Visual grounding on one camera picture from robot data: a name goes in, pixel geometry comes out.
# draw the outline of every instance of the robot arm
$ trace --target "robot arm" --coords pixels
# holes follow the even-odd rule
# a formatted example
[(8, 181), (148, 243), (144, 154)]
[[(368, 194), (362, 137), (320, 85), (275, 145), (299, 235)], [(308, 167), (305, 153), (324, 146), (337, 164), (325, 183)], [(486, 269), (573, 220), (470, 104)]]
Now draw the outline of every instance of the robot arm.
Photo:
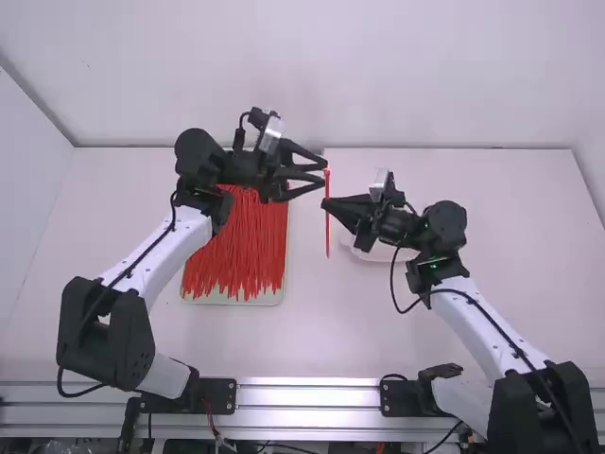
[[(225, 151), (206, 131), (183, 132), (175, 144), (179, 181), (170, 197), (171, 212), (128, 257), (97, 279), (74, 278), (65, 287), (57, 345), (58, 390), (64, 370), (123, 391), (154, 394), (184, 410), (205, 405), (205, 391), (195, 368), (156, 351), (148, 313), (159, 293), (197, 249), (227, 221), (233, 196), (217, 185), (237, 184), (258, 191), (261, 202), (289, 201), (324, 186), (307, 173), (327, 161), (283, 138), (275, 112), (252, 108), (249, 122), (260, 131), (252, 151), (243, 150), (240, 124), (233, 151)], [(312, 164), (295, 164), (294, 155)], [(290, 189), (289, 180), (308, 184)], [(110, 316), (109, 323), (101, 319)]]
[[(418, 251), (406, 262), (407, 283), (419, 296), (417, 303), (450, 325), (487, 377), (491, 387), (477, 390), (465, 386), (462, 368), (455, 364), (420, 372), (415, 383), (406, 384), (406, 392), (417, 394), (412, 400), (417, 397), (426, 413), (457, 416), (488, 439), (493, 453), (598, 452), (583, 372), (573, 362), (555, 364), (532, 347), (483, 297), (462, 265), (458, 250), (466, 244), (464, 208), (439, 201), (420, 215), (413, 208), (409, 212), (405, 194), (386, 170), (379, 172), (369, 194), (324, 199), (321, 207), (355, 235), (354, 246), (364, 252), (376, 239)], [(410, 308), (398, 311), (405, 314)], [(389, 388), (381, 383), (381, 389)], [(384, 408), (383, 414), (389, 416)]]

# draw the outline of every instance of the black cable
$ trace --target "black cable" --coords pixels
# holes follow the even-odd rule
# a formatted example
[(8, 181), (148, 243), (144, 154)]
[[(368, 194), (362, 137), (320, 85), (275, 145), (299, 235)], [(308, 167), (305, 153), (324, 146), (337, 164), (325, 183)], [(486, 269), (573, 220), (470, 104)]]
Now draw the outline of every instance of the black cable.
[(397, 304), (397, 299), (395, 298), (395, 286), (393, 285), (393, 274), (395, 273), (395, 260), (397, 260), (397, 254), (401, 250), (401, 246), (397, 246), (395, 249), (395, 253), (393, 254), (393, 259), (390, 262), (390, 274), (389, 274), (389, 285), (390, 285), (390, 297), (393, 300), (393, 304), (395, 305), (395, 310), (402, 315), (406, 315), (410, 310), (412, 310), (422, 299), (416, 300), (414, 303), (409, 305), (405, 309), (400, 309)]
[[(94, 317), (96, 311), (98, 310), (98, 307), (103, 303), (103, 300), (109, 294), (109, 292), (112, 290), (112, 288), (115, 287), (115, 285), (118, 282), (120, 282), (122, 279), (124, 279), (127, 276), (130, 276), (132, 274), (132, 271), (137, 267), (137, 265), (139, 263), (141, 263), (141, 261), (143, 261), (143, 259), (153, 250), (153, 248), (155, 248), (158, 244), (160, 244), (160, 242), (165, 237), (167, 237), (167, 235), (170, 232), (174, 231), (175, 225), (177, 223), (177, 208), (174, 204), (176, 198), (177, 198), (177, 191), (174, 191), (170, 195), (170, 211), (171, 211), (172, 219), (170, 220), (170, 223), (168, 224), (166, 229), (161, 234), (159, 234), (158, 237), (149, 246), (147, 246), (147, 248), (141, 253), (141, 255), (139, 255), (130, 265), (128, 265), (126, 268), (124, 268), (122, 270), (122, 272), (120, 272), (115, 277), (115, 279), (113, 279), (105, 288), (103, 288), (101, 293), (96, 298), (95, 302), (91, 304), (90, 308), (84, 315), (82, 322), (80, 323), (78, 329), (76, 330), (76, 335), (71, 340), (71, 342), (78, 341), (78, 338), (82, 334), (82, 330), (84, 329), (84, 326), (86, 326), (86, 324)], [(104, 388), (105, 386), (107, 386), (102, 383), (99, 383), (97, 385), (91, 386), (90, 388), (82, 390), (78, 393), (67, 393), (63, 389), (63, 372), (64, 371), (65, 371), (65, 368), (62, 365), (60, 365), (59, 370), (57, 371), (57, 391), (59, 392), (59, 395), (61, 397), (64, 397), (67, 399), (72, 399), (74, 397), (82, 397), (83, 395), (92, 393), (93, 391), (100, 390), (101, 388)]]
[(271, 440), (267, 440), (264, 445), (258, 448), (258, 450), (254, 454), (261, 454), (265, 450), (265, 448), (271, 443)]
[(263, 449), (265, 449), (266, 447), (282, 447), (283, 449), (290, 449), (292, 451), (301, 452), (303, 454), (319, 454), (318, 452), (309, 451), (308, 449), (302, 449), (301, 447), (290, 446), (290, 445), (282, 445), (280, 443), (269, 443), (269, 444), (264, 444), (264, 445), (254, 444), (254, 445), (255, 446), (262, 446)]
[(441, 438), (440, 441), (436, 445), (431, 447), (428, 451), (425, 451), (424, 454), (429, 454), (431, 452), (434, 452), (439, 447), (441, 447), (441, 445), (443, 445), (445, 442), (447, 442), (447, 439), (450, 438), (450, 436), (456, 431), (457, 428), (460, 427), (461, 424), (462, 424), (462, 421), (458, 421), (457, 423), (455, 423), (454, 426), (452, 428), (450, 428), (450, 431), (447, 432), (445, 434), (445, 436), (443, 438)]
[(380, 381), (386, 380), (387, 378), (399, 378), (400, 380), (407, 381), (407, 377), (401, 374), (386, 374), (380, 379)]
[(404, 201), (404, 206), (409, 208), (409, 211), (411, 211), (413, 215), (418, 216), (418, 212), (416, 211), (416, 209), (412, 206), (412, 204), (409, 201)]
[(241, 115), (239, 115), (239, 128), (241, 130), (244, 129), (244, 118), (246, 118), (247, 116), (250, 116), (250, 111), (244, 112)]

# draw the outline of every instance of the red straw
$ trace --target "red straw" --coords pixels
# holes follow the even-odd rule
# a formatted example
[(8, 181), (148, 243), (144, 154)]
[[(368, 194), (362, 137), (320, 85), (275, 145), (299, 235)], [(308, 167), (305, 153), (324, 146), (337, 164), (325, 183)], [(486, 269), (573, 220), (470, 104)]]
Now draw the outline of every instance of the red straw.
[(222, 185), (235, 197), (232, 212), (216, 238), (185, 265), (182, 295), (194, 299), (218, 288), (244, 301), (284, 285), (287, 203), (261, 204), (252, 189)]
[[(323, 170), (325, 180), (325, 198), (330, 199), (330, 167)], [(325, 256), (330, 258), (330, 214), (325, 212)]]

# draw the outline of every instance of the white table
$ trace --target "white table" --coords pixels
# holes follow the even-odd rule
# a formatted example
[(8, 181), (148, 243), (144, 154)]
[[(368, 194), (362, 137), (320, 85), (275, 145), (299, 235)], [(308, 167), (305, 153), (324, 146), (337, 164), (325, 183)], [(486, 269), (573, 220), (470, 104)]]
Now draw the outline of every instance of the white table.
[[(466, 207), (468, 245), (461, 256), (483, 294), (552, 359), (573, 359), (594, 386), (605, 383), (605, 359), (599, 353), (605, 346), (600, 283), (605, 276), (605, 235), (571, 151), (354, 148), (327, 149), (325, 155), (333, 169), (335, 197), (365, 192), (375, 168), (388, 166), (418, 209), (441, 199)], [(155, 227), (168, 209), (167, 196), (176, 181), (173, 166), (170, 148), (90, 148), (75, 157), (3, 336), (0, 394), (26, 405), (4, 408), (0, 434), (27, 431), (43, 436), (60, 430), (64, 436), (92, 437), (119, 431), (123, 394), (92, 394), (85, 400), (90, 405), (74, 412), (69, 407), (74, 404), (60, 401), (52, 390), (61, 290), (74, 275), (93, 277), (104, 271)], [(424, 435), (409, 439), (438, 439), (451, 421), (431, 422), (438, 425), (431, 432), (418, 426), (427, 424), (424, 420), (385, 420), (377, 412), (372, 386), (386, 373), (415, 375), (450, 361), (477, 376), (475, 363), (430, 311), (419, 307), (407, 317), (396, 315), (387, 264), (361, 262), (336, 240), (332, 258), (325, 258), (321, 197), (318, 191), (291, 205), (288, 276), (281, 304), (188, 305), (179, 297), (177, 275), (151, 313), (157, 348), (196, 366), (203, 375), (244, 377), (240, 379), (251, 389), (277, 395), (279, 390), (296, 391), (302, 383), (303, 389), (315, 393), (302, 399), (308, 409), (318, 411), (315, 419), (310, 412), (293, 410), (301, 394), (271, 397), (282, 402), (281, 411), (291, 411), (286, 419), (286, 413), (269, 416), (275, 411), (271, 398), (257, 402), (254, 407), (265, 412), (251, 420), (261, 426), (265, 423), (259, 421), (267, 421), (263, 427), (271, 436), (264, 433), (265, 438), (353, 439), (366, 433), (372, 439), (390, 434), (384, 439), (407, 440), (417, 430)], [(335, 235), (336, 224), (333, 221)], [(403, 269), (399, 271), (397, 294), (405, 306), (414, 296), (406, 288)], [(273, 378), (280, 376), (297, 378)], [(370, 378), (351, 381), (364, 377)], [(67, 379), (77, 382), (81, 377)], [(350, 412), (338, 412), (331, 398), (317, 397), (325, 380), (337, 394), (349, 393), (353, 400), (345, 407)], [(258, 387), (261, 382), (267, 386)], [(52, 410), (38, 407), (41, 402), (52, 403)], [(605, 408), (600, 394), (596, 402)], [(112, 412), (94, 411), (106, 407)], [(245, 409), (222, 422), (243, 430), (239, 424), (244, 424)], [(158, 424), (164, 426), (159, 428), (163, 436), (204, 436), (199, 418), (162, 418), (164, 423)], [(605, 429), (605, 420), (597, 422)], [(397, 430), (404, 427), (408, 434)]]

